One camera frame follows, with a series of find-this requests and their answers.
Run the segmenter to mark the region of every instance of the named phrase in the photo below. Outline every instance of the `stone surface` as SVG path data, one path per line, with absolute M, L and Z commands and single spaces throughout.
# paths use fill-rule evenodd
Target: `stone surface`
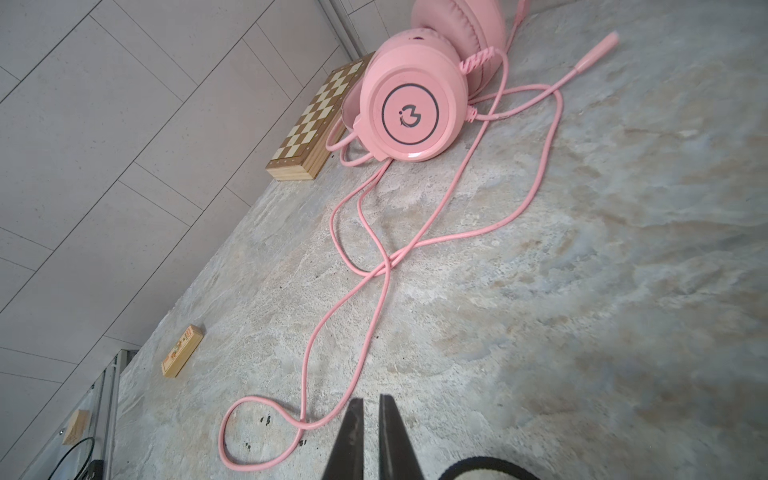
M 396 268 L 355 392 L 367 478 L 381 392 L 395 396 L 426 478 L 472 455 L 541 478 L 765 475 L 766 14 L 758 1 L 582 0 L 526 22 L 512 84 L 556 81 L 611 30 L 622 44 L 563 88 L 544 183 L 518 220 Z M 515 209 L 552 111 L 548 101 L 490 127 L 429 237 Z M 432 212 L 478 129 L 439 159 L 394 164 L 366 199 L 389 251 Z M 242 395 L 297 407 L 306 341 L 358 282 L 333 248 L 330 211 L 376 168 L 332 159 L 314 182 L 267 188 L 124 373 L 115 478 L 320 477 L 339 418 L 256 475 L 222 466 L 217 431 Z M 354 206 L 338 228 L 360 266 L 379 262 Z M 311 419 L 346 388 L 381 282 L 320 334 Z M 190 323 L 206 336 L 165 379 L 160 362 Z M 241 406 L 227 444 L 253 462 L 292 437 L 274 411 Z

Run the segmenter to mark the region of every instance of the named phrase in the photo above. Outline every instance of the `small wooden box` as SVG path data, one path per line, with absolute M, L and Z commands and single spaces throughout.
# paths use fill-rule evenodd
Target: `small wooden box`
M 314 180 L 317 177 L 331 155 L 326 150 L 326 139 L 341 117 L 342 101 L 362 77 L 372 56 L 367 55 L 331 72 L 266 165 L 270 175 L 277 180 Z M 339 141 L 343 132 L 342 129 L 332 138 L 332 143 Z
M 168 353 L 162 363 L 163 376 L 168 378 L 174 378 L 179 374 L 181 367 L 192 355 L 192 352 L 200 344 L 203 339 L 203 331 L 194 325 L 189 325 L 184 330 L 184 335 L 181 336 L 174 348 Z
M 89 416 L 91 416 L 91 413 L 88 410 L 76 410 L 69 417 L 67 432 L 64 434 L 64 440 L 61 442 L 62 445 L 74 445 L 80 441 Z

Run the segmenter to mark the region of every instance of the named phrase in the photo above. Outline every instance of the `chessboard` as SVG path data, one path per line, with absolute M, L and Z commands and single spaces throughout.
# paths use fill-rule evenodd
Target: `chessboard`
M 372 55 L 352 61 L 331 72 L 309 105 L 290 129 L 266 165 L 277 180 L 314 180 L 328 160 L 326 139 L 341 116 L 346 93 L 365 72 Z M 343 129 L 333 143 L 339 141 Z

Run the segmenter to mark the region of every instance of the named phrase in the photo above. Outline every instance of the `pink headphones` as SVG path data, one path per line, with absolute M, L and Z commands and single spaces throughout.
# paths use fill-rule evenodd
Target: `pink headphones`
M 527 10 L 528 2 L 520 0 L 516 28 Z M 464 121 L 475 119 L 469 99 L 506 60 L 498 0 L 416 0 L 411 26 L 384 42 L 344 100 L 328 138 L 335 138 L 342 124 L 351 133 L 336 144 L 326 142 L 326 149 L 342 148 L 346 166 L 371 158 L 424 161 L 439 155 Z M 608 43 L 602 45 L 605 51 L 615 45 Z M 355 138 L 369 153 L 348 161 L 346 148 Z
M 360 165 L 375 158 L 382 166 L 352 193 L 344 197 L 330 215 L 329 225 L 333 243 L 346 265 L 362 277 L 362 280 L 339 300 L 320 320 L 310 336 L 301 372 L 299 418 L 293 417 L 273 399 L 264 396 L 245 396 L 237 400 L 224 414 L 219 428 L 217 441 L 219 457 L 226 467 L 238 472 L 255 472 L 271 468 L 285 458 L 298 445 L 304 432 L 327 425 L 344 408 L 355 390 L 357 380 L 362 374 L 368 348 L 372 342 L 376 323 L 382 312 L 391 280 L 392 269 L 401 263 L 415 248 L 426 247 L 435 243 L 460 240 L 502 228 L 522 214 L 533 201 L 534 195 L 544 178 L 552 140 L 563 113 L 563 95 L 560 87 L 591 67 L 618 43 L 614 32 L 592 48 L 576 66 L 563 78 L 552 85 L 532 84 L 506 88 L 509 71 L 507 50 L 520 24 L 528 11 L 529 0 L 518 0 L 518 11 L 511 34 L 505 45 L 504 19 L 498 7 L 498 0 L 416 0 L 413 6 L 412 30 L 404 31 L 391 37 L 371 59 L 362 80 L 353 86 L 344 100 L 342 116 L 329 133 L 329 138 L 337 138 L 339 130 L 350 130 L 340 142 L 329 145 L 330 151 L 341 148 L 340 160 L 347 166 Z M 501 86 L 494 94 L 477 97 L 477 94 L 490 82 L 491 78 L 503 67 Z M 541 91 L 539 95 L 509 111 L 496 113 L 495 110 L 502 95 L 521 91 Z M 453 192 L 467 168 L 490 120 L 508 118 L 518 114 L 545 98 L 554 98 L 555 111 L 552 125 L 544 141 L 536 178 L 522 203 L 506 218 L 491 225 L 475 230 L 451 233 L 440 237 L 425 235 L 451 199 Z M 472 104 L 493 100 L 487 114 L 479 114 Z M 394 253 L 386 251 L 376 232 L 371 228 L 362 210 L 362 201 L 376 188 L 394 160 L 424 161 L 433 158 L 448 148 L 456 139 L 464 121 L 483 121 L 475 141 L 468 149 L 462 164 L 458 167 L 453 181 L 448 186 L 439 205 L 424 223 L 423 227 L 403 248 Z M 368 150 L 353 161 L 346 159 L 349 143 L 355 138 Z M 357 212 L 360 223 L 366 229 L 382 255 L 382 262 L 371 271 L 359 269 L 346 255 L 335 232 L 334 218 L 339 209 L 352 197 L 359 195 Z M 341 399 L 327 415 L 322 418 L 307 418 L 307 376 L 310 352 L 315 338 L 328 319 L 359 289 L 372 279 L 383 276 L 382 293 L 373 311 L 371 323 L 363 342 L 362 349 L 353 377 Z M 246 402 L 256 402 L 274 408 L 289 424 L 296 428 L 296 436 L 290 446 L 278 455 L 263 463 L 240 464 L 227 454 L 225 435 L 227 420 L 235 409 Z

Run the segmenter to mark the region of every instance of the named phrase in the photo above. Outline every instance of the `black cable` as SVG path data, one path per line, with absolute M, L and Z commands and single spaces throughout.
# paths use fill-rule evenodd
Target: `black cable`
M 525 468 L 493 457 L 472 457 L 459 460 L 448 467 L 448 470 L 445 470 L 440 475 L 439 480 L 454 480 L 459 475 L 473 470 L 492 470 L 494 472 L 506 473 L 507 475 L 519 478 L 519 480 L 539 480 L 536 475 L 533 475 Z
M 56 473 L 56 470 L 58 470 L 58 466 L 61 465 L 61 463 L 64 461 L 65 458 L 67 458 L 67 455 L 72 453 L 72 450 L 77 448 L 78 445 L 80 445 L 82 442 L 85 442 L 86 440 L 91 440 L 91 451 L 88 452 L 88 457 L 85 459 L 85 463 L 83 464 L 82 468 L 80 468 L 80 471 L 78 472 L 78 474 L 74 476 L 73 480 L 78 480 L 78 478 L 80 478 L 80 475 L 82 475 L 85 469 L 88 467 L 88 463 L 91 461 L 91 456 L 94 454 L 94 446 L 96 446 L 96 439 L 94 439 L 93 437 L 85 437 L 80 442 L 75 443 L 71 449 L 67 450 L 67 453 L 65 453 L 64 456 L 61 457 L 61 460 L 59 460 L 56 466 L 53 468 L 53 472 L 51 472 L 51 475 L 48 477 L 48 480 L 51 480 L 51 478 L 53 478 L 53 474 Z

